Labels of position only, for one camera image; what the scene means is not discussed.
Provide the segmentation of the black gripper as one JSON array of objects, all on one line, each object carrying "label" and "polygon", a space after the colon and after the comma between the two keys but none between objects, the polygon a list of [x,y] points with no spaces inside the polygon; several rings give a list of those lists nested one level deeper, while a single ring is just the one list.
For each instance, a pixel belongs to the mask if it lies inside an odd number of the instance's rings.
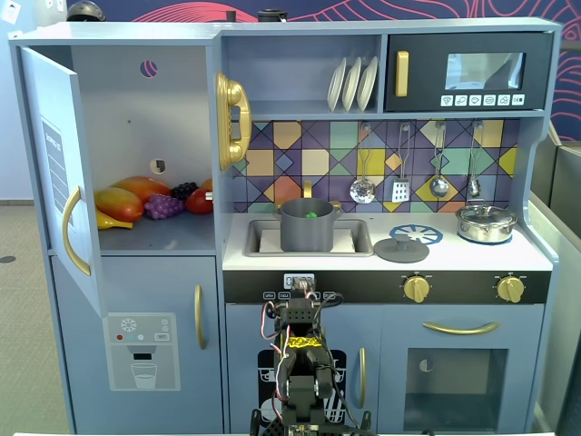
[{"label": "black gripper", "polygon": [[293,275],[290,279],[290,288],[301,292],[305,299],[316,299],[315,278],[312,273],[306,275]]}]

